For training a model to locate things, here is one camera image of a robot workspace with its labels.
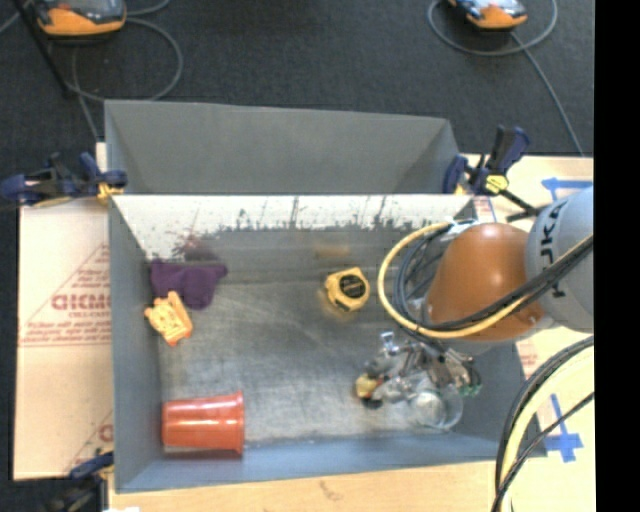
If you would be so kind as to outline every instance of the black floor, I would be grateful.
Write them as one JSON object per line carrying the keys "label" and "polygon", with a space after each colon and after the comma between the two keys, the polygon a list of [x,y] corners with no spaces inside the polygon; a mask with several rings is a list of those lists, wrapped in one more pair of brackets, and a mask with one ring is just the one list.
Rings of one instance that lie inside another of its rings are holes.
{"label": "black floor", "polygon": [[[132,16],[108,42],[44,43],[65,81],[99,98],[444,117],[470,153],[490,150],[497,125],[518,125],[532,154],[593,156],[594,0],[523,0],[527,23],[491,35],[432,1],[173,0]],[[154,4],[128,7],[135,14]],[[38,169],[53,151],[75,162],[102,136],[101,103],[86,99],[83,108],[77,96],[63,97],[26,26],[11,22],[14,13],[3,0],[0,179]],[[2,202],[0,510],[8,512],[35,510],[68,487],[11,481],[16,219]]]}

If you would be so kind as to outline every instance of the wire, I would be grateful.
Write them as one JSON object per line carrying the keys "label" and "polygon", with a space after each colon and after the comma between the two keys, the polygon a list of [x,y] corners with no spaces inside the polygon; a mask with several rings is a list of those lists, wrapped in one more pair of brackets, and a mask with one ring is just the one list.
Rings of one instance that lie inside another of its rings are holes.
{"label": "wire", "polygon": [[[24,6],[27,7],[33,0],[27,0],[24,3]],[[167,7],[167,5],[169,5],[171,3],[171,0],[163,0],[162,2],[158,3],[157,5],[151,6],[151,7],[147,7],[147,8],[141,8],[141,9],[137,9],[137,10],[133,10],[133,11],[128,11],[127,12],[127,17],[129,16],[144,16],[147,14],[152,14],[152,13],[156,13],[162,9],[164,9],[165,7]],[[20,17],[19,13],[15,13],[13,15],[11,15],[2,25],[0,25],[0,34],[2,34],[5,30],[7,30],[11,25],[13,25],[18,18]]]}
{"label": "wire", "polygon": [[134,11],[128,11],[127,17],[129,16],[144,16],[146,14],[156,13],[162,9],[164,9],[167,5],[171,3],[171,0],[163,0],[162,2],[153,5],[151,7],[140,8]]}
{"label": "wire", "polygon": [[[171,47],[174,50],[174,53],[176,55],[176,59],[177,59],[177,69],[175,74],[173,75],[173,78],[171,79],[171,81],[169,82],[169,84],[162,89],[160,92],[154,94],[153,96],[150,96],[148,98],[145,98],[149,101],[156,101],[159,100],[163,97],[165,97],[167,94],[169,94],[169,92],[171,92],[176,85],[178,84],[178,82],[180,81],[181,77],[182,77],[182,73],[183,73],[183,69],[184,69],[184,57],[182,56],[182,50],[180,49],[180,46],[178,45],[177,41],[168,33],[166,32],[164,29],[160,28],[159,26],[150,23],[148,21],[145,20],[140,20],[140,19],[135,19],[135,18],[128,18],[127,23],[132,23],[132,24],[137,24],[137,25],[141,25],[143,27],[146,27],[154,32],[157,32],[158,34],[160,34],[164,39],[167,40],[167,42],[171,45]],[[89,109],[87,107],[86,101],[85,100],[91,100],[94,102],[98,102],[98,103],[103,103],[104,101],[106,101],[108,98],[103,97],[103,96],[99,96],[96,94],[91,94],[88,93],[87,91],[83,90],[79,83],[78,83],[78,71],[77,71],[77,54],[78,54],[78,50],[77,48],[74,49],[74,52],[71,55],[71,72],[72,72],[72,77],[73,77],[73,83],[67,83],[67,86],[69,87],[69,89],[76,93],[78,95],[78,101],[80,103],[80,106],[82,108],[82,111],[84,113],[84,116],[87,120],[87,124],[89,125],[89,128],[94,136],[94,138],[96,140],[98,140],[100,138],[99,134],[98,134],[98,130],[96,128],[95,123],[93,122],[93,118],[91,116],[91,113],[89,112]]]}
{"label": "wire", "polygon": [[496,493],[496,497],[493,502],[493,506],[491,507],[491,512],[499,512],[502,508],[503,502],[507,496],[507,491],[509,487],[515,480],[516,476],[524,466],[524,463],[527,461],[529,456],[533,453],[533,450],[551,433],[553,430],[558,428],[563,422],[567,421],[571,416],[576,414],[578,411],[582,410],[589,403],[593,401],[595,398],[595,392],[589,393],[586,397],[584,397],[580,402],[574,405],[571,409],[569,409],[565,414],[563,414],[560,418],[554,421],[551,425],[545,428],[542,432],[537,434],[527,445],[527,447],[522,451],[518,459],[513,463],[511,469],[506,474],[502,484],[499,486],[498,491]]}
{"label": "wire", "polygon": [[[561,277],[572,270],[593,248],[592,234],[576,244],[572,249],[565,252],[552,265],[547,267],[537,276],[527,281],[524,285],[518,287],[516,290],[511,291],[498,301],[483,308],[479,312],[476,312],[465,318],[443,322],[436,325],[429,324],[424,321],[419,322],[411,314],[408,313],[408,308],[406,308],[406,304],[402,300],[402,297],[399,301],[394,298],[396,302],[395,304],[387,298],[384,287],[387,271],[389,269],[389,266],[391,265],[391,262],[400,253],[400,251],[410,246],[410,244],[415,240],[426,235],[430,235],[427,240],[431,240],[434,234],[441,234],[450,229],[453,225],[454,224],[447,222],[433,224],[418,229],[405,236],[387,253],[380,265],[380,269],[378,272],[378,296],[384,309],[403,328],[405,328],[409,332],[417,333],[427,338],[452,339],[465,337],[480,332],[494,325],[506,316],[514,313],[517,309],[524,307],[524,305],[529,304],[539,298],[542,294],[548,291]],[[411,251],[409,255],[413,256],[414,253],[415,250]],[[405,264],[401,265],[401,269],[406,270],[406,268],[407,267]],[[394,297],[396,297],[398,294],[398,287],[400,286],[398,284],[398,281],[402,280],[402,274],[399,274],[395,281],[396,286]]]}
{"label": "wire", "polygon": [[556,26],[556,22],[558,21],[558,6],[556,4],[556,0],[551,0],[551,20],[549,21],[549,23],[547,24],[547,26],[545,27],[545,29],[536,37],[534,37],[533,39],[531,39],[530,41],[528,41],[527,43],[521,43],[519,40],[515,40],[518,43],[517,47],[514,48],[509,48],[506,50],[496,50],[496,51],[480,51],[480,50],[474,50],[472,48],[467,48],[465,46],[459,45],[457,43],[455,43],[454,41],[452,41],[451,39],[449,39],[447,36],[445,36],[436,26],[434,20],[433,20],[433,12],[435,10],[436,7],[438,7],[440,4],[444,3],[444,0],[435,0],[427,9],[427,23],[429,24],[429,26],[431,27],[431,29],[433,30],[433,32],[448,46],[464,52],[464,53],[468,53],[470,55],[475,55],[478,57],[505,57],[507,55],[513,55],[514,53],[519,53],[523,50],[526,50],[528,48],[531,48],[539,43],[541,43],[542,41],[544,41],[549,34],[551,34],[551,32],[553,32],[553,29]]}
{"label": "wire", "polygon": [[593,354],[587,352],[585,356],[584,353],[593,346],[594,338],[591,336],[550,358],[530,377],[521,395],[514,402],[513,410],[500,437],[496,459],[496,492],[503,494],[500,498],[503,510],[507,510],[510,499],[506,489],[500,489],[513,467],[513,461],[517,460],[518,448],[531,419],[559,382],[573,376],[590,362]]}
{"label": "wire", "polygon": [[460,52],[467,53],[469,55],[474,55],[476,57],[506,57],[508,55],[513,55],[515,53],[523,52],[526,55],[529,62],[531,62],[531,64],[533,65],[533,68],[535,69],[536,73],[538,73],[538,76],[541,78],[542,82],[544,83],[544,86],[547,89],[547,92],[550,94],[551,99],[553,100],[558,112],[560,113],[562,122],[565,128],[567,129],[567,131],[569,132],[569,136],[571,137],[571,140],[574,143],[578,154],[580,156],[583,156],[584,151],[582,149],[580,142],[578,141],[578,138],[575,134],[573,126],[571,125],[569,117],[567,116],[567,113],[564,110],[564,107],[562,106],[560,100],[558,99],[558,96],[555,93],[553,86],[547,79],[545,73],[542,71],[542,68],[534,59],[531,52],[529,52],[529,48],[532,48],[533,46],[536,46],[537,44],[541,43],[551,34],[551,32],[553,32],[556,26],[556,23],[558,21],[558,5],[556,3],[556,0],[551,0],[551,19],[549,20],[546,27],[538,36],[534,37],[533,39],[531,39],[526,43],[523,43],[520,40],[520,38],[518,38],[518,36],[513,31],[511,31],[510,36],[511,36],[511,39],[516,43],[516,46],[509,49],[496,50],[496,51],[480,51],[480,50],[474,50],[472,48],[467,48],[465,46],[457,44],[456,42],[452,41],[447,36],[445,36],[442,33],[442,31],[438,29],[433,19],[434,10],[436,9],[436,7],[438,7],[442,3],[444,3],[443,0],[435,0],[430,4],[430,6],[427,9],[427,15],[426,15],[427,24],[429,25],[431,30],[434,32],[434,34],[436,34],[447,46],[450,46],[451,48],[458,50]]}
{"label": "wire", "polygon": [[[27,0],[24,4],[24,6],[28,6],[33,0]],[[183,73],[183,69],[184,69],[184,57],[182,55],[182,50],[180,49],[180,46],[178,45],[177,41],[164,29],[160,28],[159,26],[150,23],[148,21],[145,20],[141,20],[141,19],[136,19],[135,16],[143,16],[143,15],[147,15],[147,14],[152,14],[152,13],[156,13],[158,11],[160,11],[161,9],[164,9],[165,7],[167,7],[169,4],[171,3],[171,0],[162,0],[161,2],[159,2],[158,4],[151,6],[151,7],[147,7],[147,8],[141,8],[141,9],[137,9],[137,10],[132,10],[129,11],[127,13],[127,20],[126,23],[127,24],[134,24],[134,25],[141,25],[145,28],[148,28],[158,34],[160,34],[161,37],[163,37],[165,40],[167,40],[167,42],[171,45],[171,47],[174,50],[174,53],[176,55],[176,59],[177,59],[177,70],[175,72],[175,74],[173,75],[171,81],[169,82],[169,84],[162,89],[160,92],[154,94],[153,96],[144,98],[146,100],[149,101],[155,101],[155,100],[159,100],[163,97],[165,97],[167,94],[169,94],[178,84],[178,82],[180,81],[181,77],[182,77],[182,73]],[[10,25],[12,25],[17,19],[19,18],[19,13],[14,14],[13,16],[11,16],[7,21],[5,21],[2,25],[0,25],[0,34],[2,34],[2,32],[4,32]],[[106,97],[102,97],[96,94],[91,94],[87,91],[84,91],[79,84],[79,79],[78,79],[78,70],[77,70],[77,54],[78,54],[78,49],[75,48],[72,55],[71,55],[71,74],[72,74],[72,82],[65,82],[66,86],[69,88],[69,90],[71,92],[74,92],[75,94],[78,95],[78,102],[80,104],[80,107],[82,109],[82,112],[84,114],[84,117],[87,121],[87,124],[89,125],[89,129],[91,130],[91,133],[94,137],[95,140],[99,140],[100,139],[100,134],[98,133],[98,129],[96,127],[95,122],[93,121],[93,118],[91,116],[91,113],[89,112],[89,108],[87,106],[86,100],[91,100],[94,102],[98,102],[98,103],[103,103],[104,101],[106,101],[108,98]]]}
{"label": "wire", "polygon": [[[177,85],[177,83],[179,82],[181,76],[182,76],[182,71],[184,68],[184,57],[182,56],[182,50],[180,49],[180,46],[178,45],[177,41],[168,33],[166,32],[164,29],[160,28],[157,25],[154,25],[153,23],[150,23],[148,21],[145,20],[139,20],[139,19],[134,19],[134,18],[130,18],[127,20],[127,23],[133,23],[136,25],[142,25],[143,27],[146,27],[150,30],[153,30],[154,32],[157,32],[158,34],[160,34],[163,38],[165,38],[167,40],[167,42],[169,42],[169,44],[171,45],[171,47],[173,48],[175,55],[176,55],[176,59],[177,59],[177,70],[173,76],[173,78],[171,79],[171,81],[169,82],[169,84],[162,89],[159,93],[150,96],[146,99],[154,101],[154,100],[158,100],[160,98],[163,98],[164,96],[166,96],[169,92],[171,92],[171,90],[173,90],[173,88]],[[69,88],[75,92],[76,94],[79,94],[80,96],[92,100],[92,101],[96,101],[96,102],[104,102],[107,98],[103,97],[103,96],[99,96],[96,94],[91,94],[88,93],[84,90],[82,90],[79,87],[75,87],[73,84],[68,84]]]}

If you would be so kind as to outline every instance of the bin floor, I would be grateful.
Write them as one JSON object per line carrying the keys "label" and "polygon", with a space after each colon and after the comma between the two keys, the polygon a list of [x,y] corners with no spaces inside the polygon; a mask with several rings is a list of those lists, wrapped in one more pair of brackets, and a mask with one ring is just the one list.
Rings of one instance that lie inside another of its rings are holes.
{"label": "bin floor", "polygon": [[220,284],[191,318],[191,338],[159,338],[163,400],[241,390],[247,445],[413,429],[404,404],[370,410],[353,393],[380,333],[395,327],[375,293],[342,313],[318,281]]}

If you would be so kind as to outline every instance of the red cup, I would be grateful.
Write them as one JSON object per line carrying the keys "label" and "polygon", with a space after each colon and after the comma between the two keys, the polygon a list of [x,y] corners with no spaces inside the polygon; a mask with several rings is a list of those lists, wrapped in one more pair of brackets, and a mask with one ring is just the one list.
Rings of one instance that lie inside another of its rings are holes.
{"label": "red cup", "polygon": [[162,442],[165,446],[233,450],[242,455],[242,391],[165,402],[162,406]]}

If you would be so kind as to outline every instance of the tape measure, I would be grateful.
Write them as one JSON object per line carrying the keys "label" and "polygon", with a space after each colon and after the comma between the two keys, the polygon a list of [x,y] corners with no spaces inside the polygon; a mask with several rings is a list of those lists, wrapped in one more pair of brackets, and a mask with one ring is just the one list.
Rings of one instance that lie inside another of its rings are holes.
{"label": "tape measure", "polygon": [[35,0],[39,27],[52,38],[103,38],[124,25],[124,0]]}
{"label": "tape measure", "polygon": [[369,281],[359,267],[330,274],[325,281],[329,302],[343,311],[356,311],[369,299]]}

